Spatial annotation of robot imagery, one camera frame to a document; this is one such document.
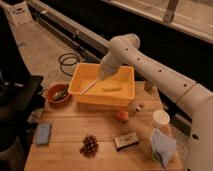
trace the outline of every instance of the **cardboard box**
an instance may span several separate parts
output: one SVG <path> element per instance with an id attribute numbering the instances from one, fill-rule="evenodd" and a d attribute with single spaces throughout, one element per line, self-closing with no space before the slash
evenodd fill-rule
<path id="1" fill-rule="evenodd" d="M 25 1 L 15 5 L 9 5 L 0 1 L 0 5 L 4 9 L 8 21 L 15 26 L 33 21 L 32 15 Z"/>

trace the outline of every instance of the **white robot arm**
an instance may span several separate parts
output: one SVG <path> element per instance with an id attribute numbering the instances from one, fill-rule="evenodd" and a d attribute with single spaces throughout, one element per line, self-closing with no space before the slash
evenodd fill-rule
<path id="1" fill-rule="evenodd" d="M 116 73 L 126 63 L 134 68 L 192 118 L 187 171 L 213 170 L 213 94 L 196 81 L 147 57 L 135 34 L 117 36 L 101 60 L 100 77 Z"/>

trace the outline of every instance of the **white cup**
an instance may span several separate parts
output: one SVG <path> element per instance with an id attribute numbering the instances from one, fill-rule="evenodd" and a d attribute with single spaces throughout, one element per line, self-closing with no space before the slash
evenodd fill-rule
<path id="1" fill-rule="evenodd" d="M 156 110 L 153 113 L 152 125 L 155 128 L 162 128 L 168 125 L 169 122 L 170 122 L 169 114 L 164 110 Z"/>

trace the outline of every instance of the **yellow tray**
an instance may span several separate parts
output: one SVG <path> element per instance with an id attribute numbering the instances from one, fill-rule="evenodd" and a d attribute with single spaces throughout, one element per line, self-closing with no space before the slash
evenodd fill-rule
<path id="1" fill-rule="evenodd" d="M 78 64 L 68 92 L 77 102 L 128 106 L 129 102 L 135 97 L 134 69 L 130 66 L 120 67 L 115 75 L 103 81 L 98 81 L 86 93 L 81 94 L 92 82 L 98 79 L 99 69 L 100 64 Z M 105 91 L 107 87 L 120 87 L 120 89 Z"/>

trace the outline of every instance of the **brown bowl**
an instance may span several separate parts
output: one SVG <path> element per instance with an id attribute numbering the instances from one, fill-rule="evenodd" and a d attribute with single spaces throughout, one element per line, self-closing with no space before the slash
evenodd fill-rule
<path id="1" fill-rule="evenodd" d="M 60 100 L 54 100 L 54 96 L 57 92 L 61 91 L 61 90 L 64 90 L 65 88 L 67 88 L 68 85 L 67 84 L 55 84 L 53 85 L 52 87 L 50 87 L 48 90 L 47 90 L 47 93 L 46 93 L 46 99 L 49 103 L 62 103 L 64 101 L 66 101 L 67 99 L 69 99 L 70 95 L 69 93 L 67 92 L 67 95 L 60 99 Z"/>

